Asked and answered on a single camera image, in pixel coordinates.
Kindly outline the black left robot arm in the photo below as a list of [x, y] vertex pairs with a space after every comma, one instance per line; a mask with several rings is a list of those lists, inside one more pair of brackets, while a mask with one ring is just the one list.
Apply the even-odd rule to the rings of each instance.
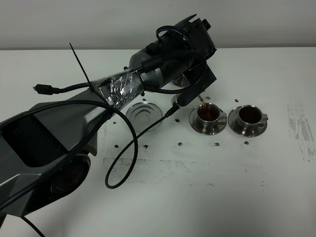
[[114, 115], [138, 144], [136, 126], [122, 109], [145, 92], [176, 96], [169, 117], [216, 77], [207, 60], [216, 51], [207, 20], [189, 16], [157, 29], [157, 40], [134, 54], [122, 72], [63, 89], [38, 84], [52, 95], [83, 88], [60, 102], [40, 103], [0, 124], [0, 214], [23, 217], [73, 192], [86, 178], [97, 132]]

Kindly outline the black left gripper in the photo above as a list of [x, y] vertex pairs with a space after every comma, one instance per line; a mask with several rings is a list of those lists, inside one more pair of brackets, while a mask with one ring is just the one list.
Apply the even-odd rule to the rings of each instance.
[[[216, 48], [212, 41], [208, 30], [210, 24], [206, 19], [196, 19], [191, 21], [195, 15], [189, 16], [177, 23], [175, 26], [186, 31], [190, 35], [189, 45], [192, 50], [200, 53], [207, 60], [215, 54]], [[200, 59], [195, 59], [194, 63], [184, 72], [185, 77], [190, 84], [197, 83], [194, 87], [181, 93], [177, 98], [179, 106], [186, 106], [198, 95], [204, 92], [212, 83], [216, 81], [216, 77], [209, 67], [206, 67], [203, 77], [203, 63]]]

